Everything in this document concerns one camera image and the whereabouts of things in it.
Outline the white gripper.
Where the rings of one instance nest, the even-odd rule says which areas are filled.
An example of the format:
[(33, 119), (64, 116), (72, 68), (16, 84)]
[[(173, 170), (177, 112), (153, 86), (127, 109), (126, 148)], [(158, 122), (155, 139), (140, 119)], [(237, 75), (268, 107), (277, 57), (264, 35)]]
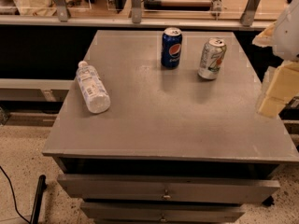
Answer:
[(264, 74), (256, 111), (275, 118), (299, 93), (299, 0), (292, 0), (276, 23), (256, 35), (252, 44), (261, 48), (273, 46), (276, 56), (295, 61), (283, 62), (277, 68), (269, 66)]

